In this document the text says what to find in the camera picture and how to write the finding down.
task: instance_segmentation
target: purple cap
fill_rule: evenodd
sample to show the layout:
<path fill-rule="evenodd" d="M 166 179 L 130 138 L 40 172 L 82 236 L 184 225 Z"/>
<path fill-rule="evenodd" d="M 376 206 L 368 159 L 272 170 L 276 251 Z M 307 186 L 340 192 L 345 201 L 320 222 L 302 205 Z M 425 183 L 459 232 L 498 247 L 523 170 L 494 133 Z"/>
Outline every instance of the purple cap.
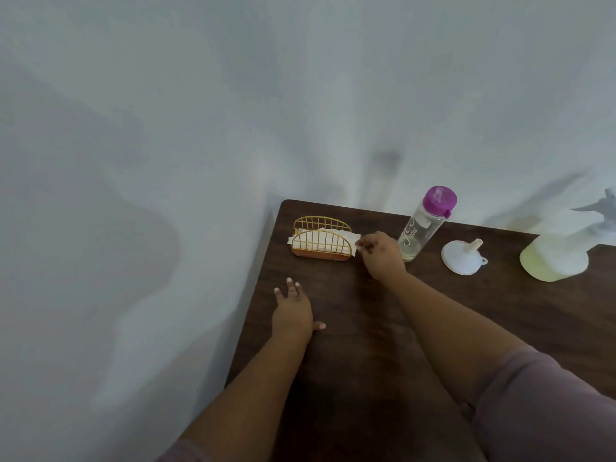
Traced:
<path fill-rule="evenodd" d="M 449 218 L 451 210 L 456 207 L 458 196 L 446 186 L 433 186 L 423 200 L 424 209 L 436 217 Z"/>

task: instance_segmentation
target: clear bottle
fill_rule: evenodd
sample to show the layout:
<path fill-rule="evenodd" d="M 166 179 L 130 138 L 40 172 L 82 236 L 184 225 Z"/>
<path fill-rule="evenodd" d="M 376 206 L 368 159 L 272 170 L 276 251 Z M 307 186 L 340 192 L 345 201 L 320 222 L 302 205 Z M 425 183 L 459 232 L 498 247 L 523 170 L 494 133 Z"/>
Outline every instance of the clear bottle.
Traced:
<path fill-rule="evenodd" d="M 456 206 L 456 193 L 445 186 L 430 188 L 398 238 L 404 262 L 415 259 Z"/>

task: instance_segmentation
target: hand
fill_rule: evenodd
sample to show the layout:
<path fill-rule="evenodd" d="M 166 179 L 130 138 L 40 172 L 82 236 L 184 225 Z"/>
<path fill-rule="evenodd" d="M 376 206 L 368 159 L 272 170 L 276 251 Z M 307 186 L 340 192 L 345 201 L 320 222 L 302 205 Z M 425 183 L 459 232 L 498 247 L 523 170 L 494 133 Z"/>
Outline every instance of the hand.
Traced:
<path fill-rule="evenodd" d="M 272 337 L 287 334 L 305 339 L 308 343 L 312 337 L 312 331 L 322 331 L 325 329 L 325 324 L 313 321 L 310 300 L 299 282 L 294 284 L 293 279 L 289 277 L 287 288 L 287 297 L 278 287 L 273 290 L 278 307 L 272 316 Z"/>
<path fill-rule="evenodd" d="M 398 272 L 406 272 L 398 242 L 383 232 L 370 233 L 355 244 L 370 275 L 383 283 Z"/>

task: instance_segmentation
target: wooden table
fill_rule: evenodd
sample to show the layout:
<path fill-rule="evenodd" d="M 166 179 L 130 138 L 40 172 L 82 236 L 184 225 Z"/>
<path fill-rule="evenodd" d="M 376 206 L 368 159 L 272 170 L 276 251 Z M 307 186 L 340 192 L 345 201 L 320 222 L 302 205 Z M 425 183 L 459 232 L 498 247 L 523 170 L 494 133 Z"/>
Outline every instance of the wooden table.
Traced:
<path fill-rule="evenodd" d="M 361 259 L 347 262 L 296 257 L 287 245 L 301 216 L 339 218 L 356 233 L 397 237 L 408 216 L 284 201 L 227 382 L 270 337 L 274 287 L 288 276 L 301 282 L 315 334 L 291 388 L 274 461 L 482 460 L 466 421 L 426 361 L 393 298 Z M 496 321 L 604 394 L 616 397 L 616 248 L 598 246 L 591 268 L 543 283 L 520 266 L 534 235 L 446 223 L 407 271 Z M 448 270 L 441 248 L 481 238 L 489 264 L 473 276 Z"/>

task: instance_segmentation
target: napkin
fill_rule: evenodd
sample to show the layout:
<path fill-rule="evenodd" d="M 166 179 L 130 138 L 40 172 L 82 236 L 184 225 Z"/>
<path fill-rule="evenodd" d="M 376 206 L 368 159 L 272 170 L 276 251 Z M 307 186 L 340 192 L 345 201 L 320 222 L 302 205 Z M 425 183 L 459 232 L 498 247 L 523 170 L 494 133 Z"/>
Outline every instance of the napkin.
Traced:
<path fill-rule="evenodd" d="M 343 240 L 338 238 L 339 236 L 342 236 L 349 242 L 350 253 L 349 247 L 346 246 L 346 243 L 344 243 Z M 355 242 L 361 237 L 362 236 L 358 233 L 347 232 L 346 230 L 336 230 L 334 228 L 320 228 L 318 232 L 300 228 L 299 236 L 297 238 L 290 236 L 287 244 L 293 244 L 293 248 L 297 249 L 338 252 L 341 254 L 350 254 L 351 256 L 355 256 L 355 253 L 357 252 Z"/>

